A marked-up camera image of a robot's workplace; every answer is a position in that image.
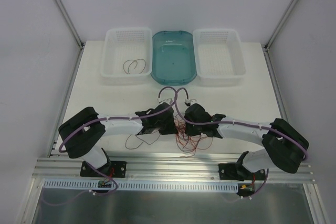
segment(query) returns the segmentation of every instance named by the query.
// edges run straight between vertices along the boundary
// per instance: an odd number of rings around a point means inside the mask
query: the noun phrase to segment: metal bracket
[[[232,180],[232,177],[228,176],[227,173],[225,172],[226,170],[235,170],[236,169],[236,164],[218,164],[218,172],[219,172],[219,179],[220,180]],[[265,180],[265,171],[264,170],[259,170],[256,173],[254,173],[256,176],[256,181]],[[253,180],[253,173],[250,173],[246,180]]]
[[[125,161],[111,161],[110,170],[113,171],[112,178],[125,178],[126,177]],[[101,177],[98,173],[92,170],[86,162],[82,163],[80,174],[81,177]]]

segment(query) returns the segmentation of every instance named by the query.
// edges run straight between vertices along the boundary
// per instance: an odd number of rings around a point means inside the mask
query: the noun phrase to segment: metal frame
[[[50,140],[50,149],[48,158],[39,158],[33,173],[33,179],[29,191],[24,212],[21,214],[21,223],[31,223],[37,207],[38,198],[41,193],[42,185],[45,178],[75,178],[80,179],[79,169],[81,161],[71,160],[66,155],[53,155],[52,147],[57,141],[58,126],[62,123],[65,111],[68,105],[72,87],[79,68],[84,42],[81,41],[63,3],[61,0],[54,0],[58,6],[65,22],[68,25],[80,51],[77,56],[72,76],[69,81],[66,95],[62,102],[62,108],[58,115],[57,124],[54,127],[53,135]],[[283,28],[286,20],[292,13],[294,7],[299,0],[291,0],[279,23],[277,24],[269,42],[264,47],[265,61],[268,67],[279,110],[282,118],[287,120],[286,109],[281,98],[281,93],[276,78],[271,58],[269,56],[269,48],[277,38],[279,32]],[[112,160],[123,160],[128,162],[128,172],[126,179],[131,180],[152,180],[152,181],[185,181],[185,182],[214,182],[219,180],[218,163],[235,163],[239,158],[239,154],[213,154],[203,158],[181,158],[177,154],[144,154],[141,156],[129,155],[120,156],[118,154],[109,153]],[[271,169],[269,173],[269,183],[300,183],[304,185],[308,204],[315,223],[330,223],[324,206],[321,202],[318,187],[315,184],[314,174],[309,164],[302,164],[298,172],[294,175],[287,174],[279,169]]]

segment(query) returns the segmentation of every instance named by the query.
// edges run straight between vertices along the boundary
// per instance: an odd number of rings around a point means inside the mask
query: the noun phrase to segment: plastic container
[[[161,85],[181,86],[195,79],[196,63],[192,34],[161,31],[153,36],[152,77]]]
[[[152,72],[152,31],[149,28],[111,29],[106,33],[100,73],[105,84],[146,82]]]
[[[241,42],[231,29],[193,32],[197,75],[204,86],[234,86],[246,72]]]

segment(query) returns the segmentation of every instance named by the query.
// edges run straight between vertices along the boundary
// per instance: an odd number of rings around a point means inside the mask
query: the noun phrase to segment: white bin
[[[231,29],[193,32],[197,75],[205,86],[234,86],[246,70],[239,35]]]
[[[111,29],[106,33],[100,73],[105,84],[141,84],[152,72],[152,31]]]

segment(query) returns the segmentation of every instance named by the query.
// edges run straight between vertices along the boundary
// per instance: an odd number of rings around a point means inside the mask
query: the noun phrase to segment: white table
[[[107,86],[100,78],[100,62],[103,41],[88,41],[82,55],[75,84],[64,117],[64,122],[87,106],[92,106],[98,113],[108,115],[125,115],[135,111],[143,111],[158,105],[157,97],[163,87],[150,79],[147,84],[139,86]],[[271,84],[264,54],[259,43],[242,43],[246,65],[246,75],[239,86],[225,88],[201,87],[196,78],[185,87],[190,98],[195,98],[210,114],[221,113],[237,119],[253,122],[270,122],[280,117],[278,104]],[[162,97],[173,98],[172,91],[164,91]],[[179,96],[179,108],[186,109],[184,94]],[[143,135],[144,140],[151,142],[157,134]],[[127,135],[103,137],[98,146],[103,147],[109,154],[144,155],[170,153],[184,156],[176,146],[175,136],[161,136],[153,145],[143,144],[136,150],[125,148]],[[58,149],[61,138],[58,138]],[[128,147],[136,147],[141,143],[131,136]],[[211,138],[199,145],[208,147]],[[197,150],[196,156],[204,157],[209,154],[237,154],[244,151],[256,151],[260,146],[240,140],[225,138],[213,139],[211,147],[205,151]]]

